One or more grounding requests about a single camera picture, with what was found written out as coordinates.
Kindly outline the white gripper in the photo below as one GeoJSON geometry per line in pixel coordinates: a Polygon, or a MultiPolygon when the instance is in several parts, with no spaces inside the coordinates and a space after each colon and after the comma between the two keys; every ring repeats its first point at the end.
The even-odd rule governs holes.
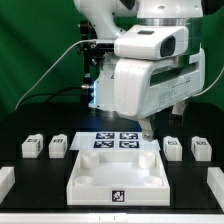
{"type": "Polygon", "coordinates": [[[173,58],[148,61],[120,59],[114,74],[114,106],[121,117],[140,120],[142,136],[153,140],[149,120],[141,120],[172,105],[169,124],[180,127],[188,99],[199,93],[205,80],[205,53],[191,55],[189,64],[177,71],[173,58]]]}

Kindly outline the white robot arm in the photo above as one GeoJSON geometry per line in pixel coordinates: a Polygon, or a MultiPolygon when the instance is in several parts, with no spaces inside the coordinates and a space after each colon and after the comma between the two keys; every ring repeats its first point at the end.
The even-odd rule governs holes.
{"type": "Polygon", "coordinates": [[[73,0],[86,17],[83,35],[96,38],[83,48],[84,64],[96,64],[89,106],[137,121],[153,139],[152,115],[172,109],[180,126],[186,100],[202,93],[205,53],[202,18],[224,0],[73,0]]]}

